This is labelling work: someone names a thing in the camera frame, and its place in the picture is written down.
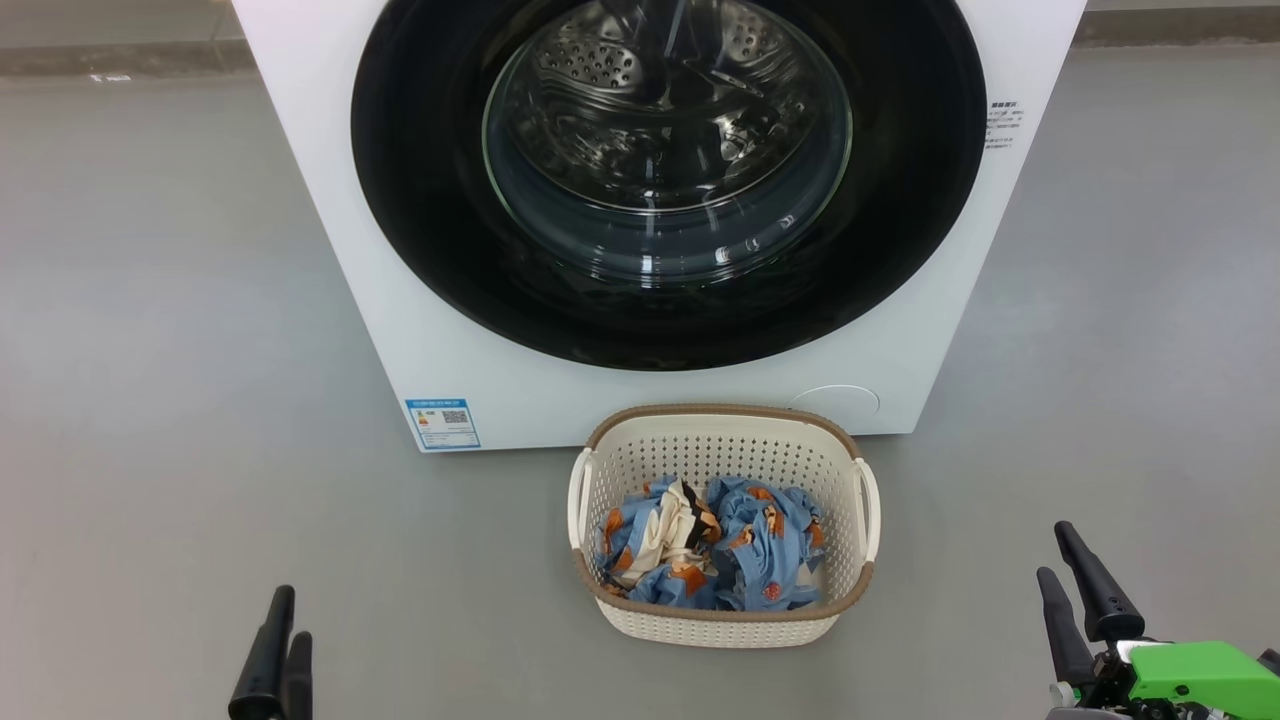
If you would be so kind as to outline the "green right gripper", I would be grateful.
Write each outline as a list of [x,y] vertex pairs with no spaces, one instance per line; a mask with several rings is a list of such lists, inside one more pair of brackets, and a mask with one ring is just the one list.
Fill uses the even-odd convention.
[[1096,657],[1075,624],[1057,575],[1038,568],[1036,579],[1056,683],[1051,719],[1276,719],[1277,652],[1252,659],[1221,641],[1138,641],[1146,620],[1070,521],[1053,525],[1084,609],[1084,632],[1114,643]]

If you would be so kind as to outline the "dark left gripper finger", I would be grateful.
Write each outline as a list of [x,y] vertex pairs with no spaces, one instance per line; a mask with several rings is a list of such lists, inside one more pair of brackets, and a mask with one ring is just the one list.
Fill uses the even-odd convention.
[[300,632],[292,638],[283,670],[284,719],[314,717],[312,652],[314,637],[310,632]]
[[292,635],[294,588],[275,588],[228,703],[229,719],[285,717],[285,661]]

